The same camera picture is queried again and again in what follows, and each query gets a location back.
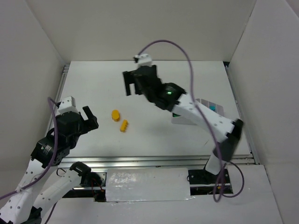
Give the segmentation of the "yellow rectangular lego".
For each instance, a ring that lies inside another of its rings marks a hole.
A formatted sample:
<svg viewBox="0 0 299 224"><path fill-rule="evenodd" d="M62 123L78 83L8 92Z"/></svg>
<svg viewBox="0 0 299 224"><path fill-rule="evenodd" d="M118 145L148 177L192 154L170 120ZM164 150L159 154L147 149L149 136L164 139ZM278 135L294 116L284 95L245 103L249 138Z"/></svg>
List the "yellow rectangular lego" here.
<svg viewBox="0 0 299 224"><path fill-rule="evenodd" d="M122 124L121 124L120 131L122 133L125 133L127 128L128 128L128 121L126 119L124 119Z"/></svg>

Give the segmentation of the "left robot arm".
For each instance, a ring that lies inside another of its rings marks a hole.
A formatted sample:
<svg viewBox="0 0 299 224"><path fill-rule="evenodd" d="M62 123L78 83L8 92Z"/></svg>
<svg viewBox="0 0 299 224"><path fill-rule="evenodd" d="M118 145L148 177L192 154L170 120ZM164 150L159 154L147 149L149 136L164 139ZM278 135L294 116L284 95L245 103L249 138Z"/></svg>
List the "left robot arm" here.
<svg viewBox="0 0 299 224"><path fill-rule="evenodd" d="M72 188L93 184L98 176L82 162L75 162L53 185L43 191L47 179L72 150L81 135L99 127L88 106L80 112L68 108L55 117L54 128L39 140L31 154L28 168L16 190L0 209L2 224L40 224L46 213Z"/></svg>

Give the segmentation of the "small green square lego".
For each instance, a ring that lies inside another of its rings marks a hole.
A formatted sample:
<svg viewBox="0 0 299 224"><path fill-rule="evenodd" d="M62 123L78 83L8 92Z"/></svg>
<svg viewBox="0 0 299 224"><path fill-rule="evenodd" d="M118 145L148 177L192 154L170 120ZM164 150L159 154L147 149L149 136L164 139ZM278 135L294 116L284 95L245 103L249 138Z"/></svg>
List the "small green square lego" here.
<svg viewBox="0 0 299 224"><path fill-rule="evenodd" d="M175 114L175 113L172 113L172 117L180 117L181 115L178 115L178 114Z"/></svg>

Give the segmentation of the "yellow round lego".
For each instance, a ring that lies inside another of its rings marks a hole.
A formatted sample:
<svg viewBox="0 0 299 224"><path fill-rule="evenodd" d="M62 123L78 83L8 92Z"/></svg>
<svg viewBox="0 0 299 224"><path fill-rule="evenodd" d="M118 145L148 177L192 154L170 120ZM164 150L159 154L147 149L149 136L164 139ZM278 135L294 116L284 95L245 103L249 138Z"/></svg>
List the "yellow round lego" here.
<svg viewBox="0 0 299 224"><path fill-rule="evenodd" d="M120 120L120 113L118 110L113 110L111 113L112 120L118 122Z"/></svg>

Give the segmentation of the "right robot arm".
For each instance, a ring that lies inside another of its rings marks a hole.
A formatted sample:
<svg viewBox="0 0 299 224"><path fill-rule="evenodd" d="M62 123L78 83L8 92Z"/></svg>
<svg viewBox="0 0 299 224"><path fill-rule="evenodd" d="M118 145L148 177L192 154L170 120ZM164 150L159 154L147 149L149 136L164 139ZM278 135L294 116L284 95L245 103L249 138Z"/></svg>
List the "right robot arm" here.
<svg viewBox="0 0 299 224"><path fill-rule="evenodd" d="M192 99L190 93L174 83L163 83L157 76L157 66L141 66L136 70L123 73L126 95L131 94L130 85L135 93L162 110L184 117L211 133L216 141L215 148L208 159L205 170L213 175L220 173L228 163L242 136L243 121L231 120Z"/></svg>

